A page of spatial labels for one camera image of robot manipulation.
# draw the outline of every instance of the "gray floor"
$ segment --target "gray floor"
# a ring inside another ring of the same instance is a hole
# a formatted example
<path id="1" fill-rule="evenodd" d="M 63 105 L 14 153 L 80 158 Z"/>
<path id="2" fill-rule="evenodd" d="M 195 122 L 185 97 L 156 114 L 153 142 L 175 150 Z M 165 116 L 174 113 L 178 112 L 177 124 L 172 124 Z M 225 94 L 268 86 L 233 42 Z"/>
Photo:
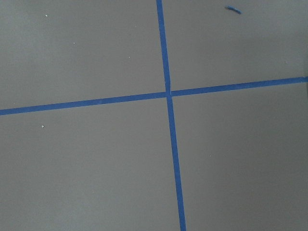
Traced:
<path id="1" fill-rule="evenodd" d="M 172 90 L 308 75 L 307 1 L 163 6 Z M 154 0 L 0 19 L 0 110 L 165 91 Z M 188 231 L 308 229 L 307 83 L 173 104 Z M 165 98 L 2 115 L 0 147 L 0 230 L 180 230 Z"/>

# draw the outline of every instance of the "blue mark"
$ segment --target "blue mark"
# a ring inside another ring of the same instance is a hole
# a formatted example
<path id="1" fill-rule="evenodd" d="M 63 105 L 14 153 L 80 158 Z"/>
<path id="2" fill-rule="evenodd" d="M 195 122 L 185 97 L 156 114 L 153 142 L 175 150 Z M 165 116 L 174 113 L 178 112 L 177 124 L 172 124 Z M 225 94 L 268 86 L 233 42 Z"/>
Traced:
<path id="1" fill-rule="evenodd" d="M 164 68 L 165 88 L 166 88 L 166 98 L 167 98 L 167 108 L 168 108 L 168 118 L 169 118 L 169 129 L 170 129 L 170 137 L 171 137 L 171 149 L 172 149 L 172 157 L 173 157 L 173 168 L 174 168 L 174 177 L 175 177 L 179 219 L 180 219 L 180 230 L 186 231 L 184 202 L 183 202 L 179 154 L 178 154 L 178 144 L 177 144 L 177 135 L 176 135 L 176 128 L 175 128 L 173 102 L 172 102 L 172 96 L 171 96 L 171 81 L 170 81 L 170 73 L 169 73 L 169 61 L 168 61 L 162 1 L 156 0 L 156 5 L 157 5 L 157 16 L 158 16 L 158 25 L 159 25 L 159 34 L 160 34 L 160 44 L 161 44 L 162 58 L 163 58 L 163 68 Z"/>
<path id="2" fill-rule="evenodd" d="M 277 79 L 277 80 L 265 80 L 265 81 L 260 81 L 260 82 L 251 82 L 251 83 L 238 83 L 238 84 L 230 84 L 230 85 L 222 85 L 222 86 L 206 87 L 206 88 L 174 90 L 172 91 L 172 95 L 173 96 L 195 95 L 195 94 L 203 94 L 203 93 L 211 93 L 211 92 L 219 92 L 219 91 L 227 91 L 227 90 L 261 88 L 261 87 L 268 87 L 268 86 L 305 83 L 305 82 L 308 82 L 308 77 L 284 78 L 284 79 Z"/>
<path id="3" fill-rule="evenodd" d="M 226 9 L 228 10 L 232 10 L 234 12 L 237 12 L 238 14 L 242 14 L 242 11 L 240 11 L 239 9 L 233 7 L 233 6 L 226 6 Z"/>
<path id="4" fill-rule="evenodd" d="M 96 99 L 96 100 L 84 100 L 84 101 L 68 102 L 68 103 L 54 103 L 54 104 L 47 104 L 47 105 L 40 105 L 40 106 L 19 107 L 19 108 L 0 110 L 0 116 L 10 115 L 10 114 L 19 114 L 19 113 L 28 113 L 28 112 L 48 111 L 48 110 L 56 110 L 56 109 L 64 109 L 64 108 L 72 108 L 72 107 L 93 106 L 93 105 L 109 104 L 109 103 L 121 103 L 121 102 L 137 101 L 137 100 L 158 99 L 158 98 L 164 98 L 164 97 L 166 97 L 165 92 L 157 92 L 157 93 L 120 96 L 120 97 Z"/>

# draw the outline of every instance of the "blue line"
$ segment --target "blue line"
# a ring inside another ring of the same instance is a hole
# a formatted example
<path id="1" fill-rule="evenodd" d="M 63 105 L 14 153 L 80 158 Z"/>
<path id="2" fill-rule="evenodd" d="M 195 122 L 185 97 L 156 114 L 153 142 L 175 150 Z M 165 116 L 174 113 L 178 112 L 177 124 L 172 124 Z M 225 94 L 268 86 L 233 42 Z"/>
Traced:
<path id="1" fill-rule="evenodd" d="M 308 82 L 308 77 L 284 78 L 284 79 L 277 79 L 277 80 L 266 80 L 266 81 L 260 81 L 260 82 L 250 82 L 250 83 L 238 83 L 238 84 L 230 84 L 230 85 L 222 85 L 222 86 L 214 86 L 214 87 L 206 87 L 206 88 L 174 90 L 172 91 L 172 96 L 195 95 L 195 94 L 203 94 L 203 93 L 211 93 L 211 92 L 219 92 L 219 91 L 227 91 L 227 90 L 260 88 L 260 87 L 277 86 L 277 85 L 294 84 L 294 83 L 305 83 L 305 82 Z"/>
<path id="2" fill-rule="evenodd" d="M 12 109 L 2 109 L 0 110 L 0 116 L 19 114 L 19 113 L 28 113 L 28 112 L 56 110 L 56 109 L 64 109 L 64 108 L 72 108 L 72 107 L 84 107 L 84 106 L 92 106 L 92 105 L 100 105 L 100 104 L 108 104 L 108 103 L 121 103 L 121 102 L 137 101 L 137 100 L 158 99 L 158 98 L 164 98 L 164 97 L 166 97 L 165 92 L 157 92 L 157 93 L 120 96 L 120 97 L 96 99 L 96 100 L 84 100 L 84 101 L 68 102 L 68 103 L 54 103 L 54 104 L 47 104 L 47 105 L 40 105 L 40 106 L 19 107 L 19 108 L 12 108 Z"/>
<path id="3" fill-rule="evenodd" d="M 173 102 L 172 102 L 172 96 L 171 96 L 171 81 L 170 81 L 170 73 L 169 73 L 169 62 L 168 62 L 168 52 L 167 52 L 167 42 L 166 42 L 166 32 L 165 32 L 162 1 L 156 0 L 156 5 L 157 5 L 157 16 L 158 16 L 158 25 L 159 25 L 159 34 L 160 34 L 160 44 L 161 44 L 161 49 L 162 49 L 162 58 L 163 58 L 163 67 L 164 67 L 167 108 L 168 108 L 168 117 L 169 117 L 169 129 L 170 129 L 170 137 L 171 137 L 171 148 L 172 148 L 172 157 L 173 157 L 175 185 L 176 185 L 177 200 L 178 200 L 180 230 L 186 231 L 184 202 L 183 202 L 183 194 L 182 194 L 182 183 L 181 183 L 181 176 L 180 176 L 178 144 L 177 144 L 177 135 L 176 135 L 176 129 L 175 129 Z"/>

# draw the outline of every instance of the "horizontal blue line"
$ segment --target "horizontal blue line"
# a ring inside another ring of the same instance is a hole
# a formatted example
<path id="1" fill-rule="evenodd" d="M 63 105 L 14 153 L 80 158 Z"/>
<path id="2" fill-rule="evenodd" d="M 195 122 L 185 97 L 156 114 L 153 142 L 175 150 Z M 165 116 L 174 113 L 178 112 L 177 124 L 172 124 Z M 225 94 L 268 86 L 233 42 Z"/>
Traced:
<path id="1" fill-rule="evenodd" d="M 19 107 L 12 109 L 2 109 L 0 110 L 0 116 L 28 113 L 28 112 L 48 111 L 48 110 L 56 110 L 56 109 L 64 109 L 72 107 L 93 106 L 93 105 L 108 104 L 108 103 L 121 103 L 121 102 L 138 101 L 138 100 L 158 99 L 165 97 L 166 97 L 165 92 L 157 92 L 157 93 L 120 96 L 120 97 L 96 99 L 96 100 L 84 100 L 84 101 L 76 101 L 68 103 L 54 103 L 54 104 L 47 104 L 40 106 Z"/>
<path id="2" fill-rule="evenodd" d="M 211 92 L 219 92 L 227 90 L 241 90 L 247 88 L 260 88 L 260 87 L 277 86 L 277 85 L 293 84 L 293 83 L 305 83 L 305 82 L 308 82 L 308 77 L 284 78 L 278 80 L 238 83 L 238 84 L 229 84 L 229 85 L 214 86 L 214 87 L 205 87 L 205 88 L 173 90 L 172 96 L 195 95 L 195 94 L 203 94 L 203 93 L 211 93 Z"/>

